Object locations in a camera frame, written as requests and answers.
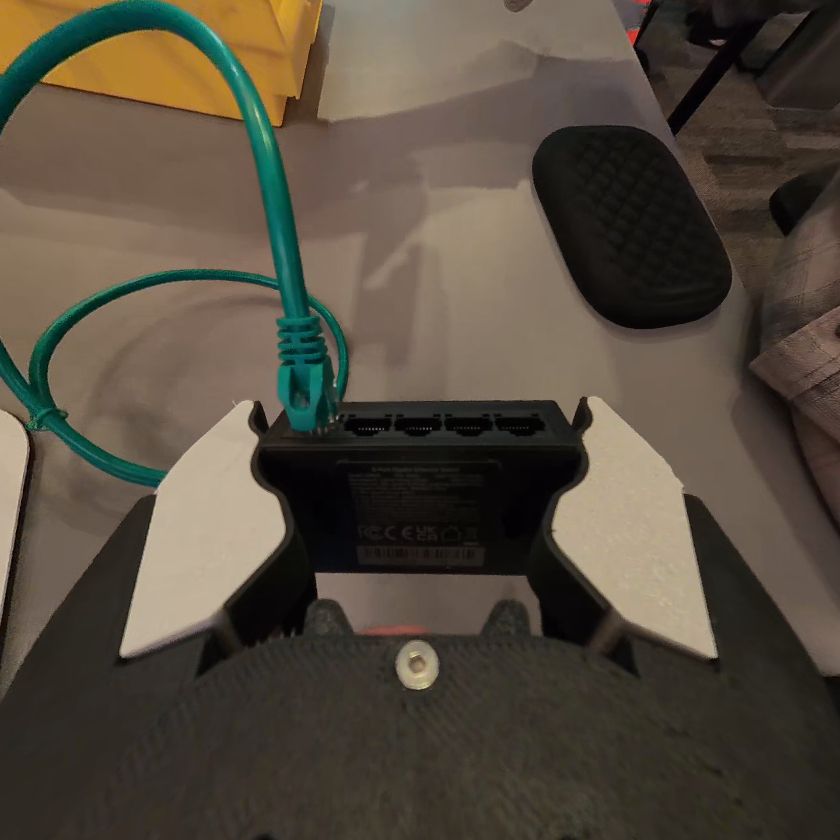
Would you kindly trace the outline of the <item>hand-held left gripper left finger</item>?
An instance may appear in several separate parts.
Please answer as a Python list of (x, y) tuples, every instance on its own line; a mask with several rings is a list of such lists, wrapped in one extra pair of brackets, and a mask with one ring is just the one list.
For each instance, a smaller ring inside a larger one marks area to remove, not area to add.
[(122, 658), (205, 632), (236, 650), (300, 629), (316, 585), (287, 499), (255, 466), (267, 429), (262, 405), (236, 404), (157, 487)]

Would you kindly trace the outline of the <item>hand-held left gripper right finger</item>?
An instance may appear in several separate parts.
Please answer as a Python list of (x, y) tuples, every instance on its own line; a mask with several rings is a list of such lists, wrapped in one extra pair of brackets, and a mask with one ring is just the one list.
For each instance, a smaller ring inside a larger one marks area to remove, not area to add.
[(716, 659), (682, 482), (601, 398), (581, 399), (572, 429), (581, 462), (528, 561), (542, 635), (604, 655), (639, 637)]

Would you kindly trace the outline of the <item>black ethernet port block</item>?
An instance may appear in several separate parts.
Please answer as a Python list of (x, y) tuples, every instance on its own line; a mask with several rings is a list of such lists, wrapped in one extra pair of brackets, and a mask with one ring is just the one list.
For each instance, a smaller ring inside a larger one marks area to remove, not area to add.
[(555, 402), (349, 402), (318, 435), (280, 415), (255, 472), (316, 573), (525, 576), (583, 460)]

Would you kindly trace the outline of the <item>white base clear stand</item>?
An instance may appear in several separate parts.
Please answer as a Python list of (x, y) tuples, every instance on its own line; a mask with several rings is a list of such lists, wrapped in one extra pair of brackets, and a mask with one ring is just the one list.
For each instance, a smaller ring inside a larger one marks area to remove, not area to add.
[(1, 411), (1, 621), (5, 618), (12, 586), (30, 456), (25, 426), (14, 415)]

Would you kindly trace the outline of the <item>black mesh pad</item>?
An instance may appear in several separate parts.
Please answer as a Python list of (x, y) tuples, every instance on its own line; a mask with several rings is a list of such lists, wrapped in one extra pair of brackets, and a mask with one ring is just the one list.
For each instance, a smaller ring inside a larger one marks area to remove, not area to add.
[(580, 125), (548, 135), (532, 182), (583, 299), (625, 329), (695, 322), (732, 285), (726, 249), (669, 148), (626, 125)]

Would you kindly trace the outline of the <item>black metal leg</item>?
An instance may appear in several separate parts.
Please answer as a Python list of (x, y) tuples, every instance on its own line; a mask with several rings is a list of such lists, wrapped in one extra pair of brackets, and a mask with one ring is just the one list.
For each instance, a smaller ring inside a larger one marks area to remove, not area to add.
[(668, 128), (675, 137), (686, 126), (720, 80), (738, 62), (742, 52), (755, 39), (767, 20), (765, 18), (735, 28), (726, 43), (719, 48), (717, 54), (710, 60), (668, 116)]

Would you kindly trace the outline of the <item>yellow plastic bin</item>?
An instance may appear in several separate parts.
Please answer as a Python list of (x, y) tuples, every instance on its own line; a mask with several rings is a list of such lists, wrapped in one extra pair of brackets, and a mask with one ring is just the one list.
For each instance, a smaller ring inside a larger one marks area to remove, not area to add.
[[(106, 1), (2, 1), (1, 70), (37, 38)], [(233, 50), (280, 127), (299, 99), (322, 1), (174, 1)], [(122, 35), (68, 59), (47, 84), (115, 98), (241, 119), (233, 94), (192, 45), (161, 32)]]

